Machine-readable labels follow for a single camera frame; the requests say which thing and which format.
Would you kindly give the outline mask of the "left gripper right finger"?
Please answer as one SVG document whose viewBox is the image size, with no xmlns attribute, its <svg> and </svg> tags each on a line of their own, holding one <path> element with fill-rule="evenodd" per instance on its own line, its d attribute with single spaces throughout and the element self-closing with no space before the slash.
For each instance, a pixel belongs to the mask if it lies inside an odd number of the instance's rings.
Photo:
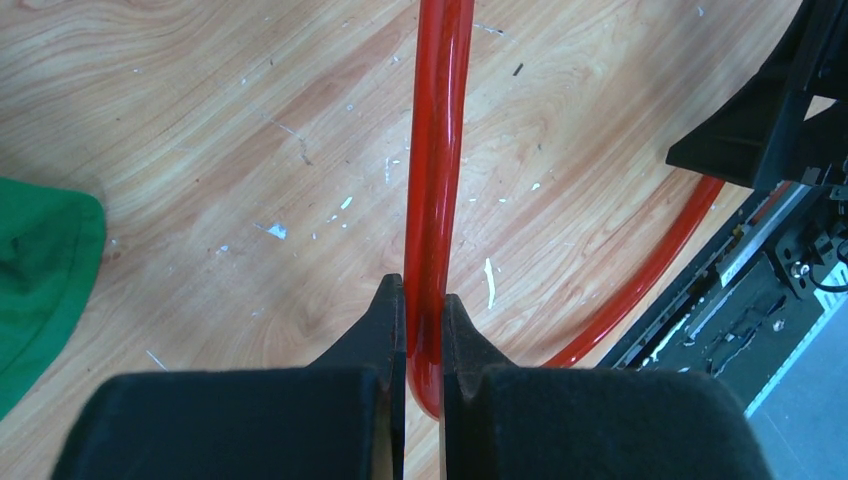
<svg viewBox="0 0 848 480">
<path fill-rule="evenodd" d="M 445 479 L 768 479 L 743 409 L 699 373 L 521 367 L 449 295 Z"/>
</svg>

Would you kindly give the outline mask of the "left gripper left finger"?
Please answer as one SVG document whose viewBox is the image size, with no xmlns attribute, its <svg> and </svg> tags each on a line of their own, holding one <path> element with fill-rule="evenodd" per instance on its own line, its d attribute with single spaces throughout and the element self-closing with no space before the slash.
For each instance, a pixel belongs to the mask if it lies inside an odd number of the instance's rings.
<svg viewBox="0 0 848 480">
<path fill-rule="evenodd" d="M 311 363 L 113 377 L 90 397 L 56 479 L 399 479 L 406 328 L 401 277 Z"/>
</svg>

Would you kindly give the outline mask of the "red cable lock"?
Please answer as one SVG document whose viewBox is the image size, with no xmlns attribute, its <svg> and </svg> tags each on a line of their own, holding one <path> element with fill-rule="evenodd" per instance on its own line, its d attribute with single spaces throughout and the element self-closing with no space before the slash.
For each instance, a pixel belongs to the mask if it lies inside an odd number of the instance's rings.
<svg viewBox="0 0 848 480">
<path fill-rule="evenodd" d="M 474 2 L 423 1 L 415 57 L 406 214 L 404 292 L 407 378 L 421 409 L 443 408 L 442 315 L 446 310 L 458 195 Z M 633 276 L 547 361 L 572 367 L 605 339 L 667 271 L 725 183 L 702 177 L 676 220 Z"/>
</svg>

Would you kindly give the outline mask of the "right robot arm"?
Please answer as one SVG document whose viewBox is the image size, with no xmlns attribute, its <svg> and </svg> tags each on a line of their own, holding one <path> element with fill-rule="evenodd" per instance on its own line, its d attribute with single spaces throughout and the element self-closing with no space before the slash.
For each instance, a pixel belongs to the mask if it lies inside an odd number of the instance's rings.
<svg viewBox="0 0 848 480">
<path fill-rule="evenodd" d="M 846 2 L 803 2 L 759 71 L 666 162 L 756 190 L 846 186 Z"/>
</svg>

